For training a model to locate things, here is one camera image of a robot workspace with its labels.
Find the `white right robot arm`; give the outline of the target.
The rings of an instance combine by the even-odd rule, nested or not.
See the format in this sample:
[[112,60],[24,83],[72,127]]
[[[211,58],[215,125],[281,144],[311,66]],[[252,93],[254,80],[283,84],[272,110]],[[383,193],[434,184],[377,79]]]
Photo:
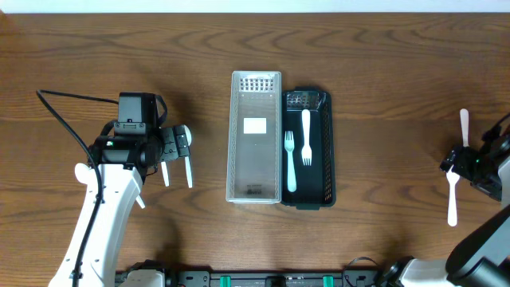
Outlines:
[[501,211],[462,240],[445,260],[408,257],[387,271],[387,286],[509,285],[509,135],[484,138],[480,150],[455,145],[440,169],[452,171],[501,204]]

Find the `pale blue plastic fork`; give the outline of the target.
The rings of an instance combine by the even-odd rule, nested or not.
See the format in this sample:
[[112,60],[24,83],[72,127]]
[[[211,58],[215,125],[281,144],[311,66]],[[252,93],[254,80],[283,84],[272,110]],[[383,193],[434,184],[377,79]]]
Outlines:
[[296,185],[296,172],[294,167],[293,152],[295,148],[293,132],[286,131],[284,133],[284,149],[287,152],[287,188],[289,192],[295,192]]

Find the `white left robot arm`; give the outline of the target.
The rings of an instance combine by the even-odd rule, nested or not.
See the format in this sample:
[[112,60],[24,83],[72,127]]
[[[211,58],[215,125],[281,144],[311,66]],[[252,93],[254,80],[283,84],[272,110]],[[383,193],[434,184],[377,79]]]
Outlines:
[[100,207],[94,213],[99,194],[95,171],[83,163],[75,166],[75,176],[87,186],[73,238],[51,286],[113,286],[116,265],[129,214],[140,197],[142,170],[120,163],[98,166],[103,184]]

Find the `white plastic fork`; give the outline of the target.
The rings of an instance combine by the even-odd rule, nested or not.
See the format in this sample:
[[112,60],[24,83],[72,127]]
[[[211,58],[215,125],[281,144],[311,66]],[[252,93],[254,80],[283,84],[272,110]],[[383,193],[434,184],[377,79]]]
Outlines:
[[460,110],[462,143],[464,147],[469,146],[469,111],[466,108]]
[[449,183],[449,201],[448,201],[448,213],[447,213],[447,223],[451,227],[455,227],[457,225],[457,197],[456,197],[456,185],[460,180],[460,176],[453,172],[453,167],[451,167],[446,172],[446,178]]
[[303,160],[303,165],[305,165],[305,166],[312,165],[312,149],[310,146],[310,119],[311,119],[310,111],[308,109],[304,109],[301,112],[303,140],[304,140],[304,145],[301,150],[301,157]]

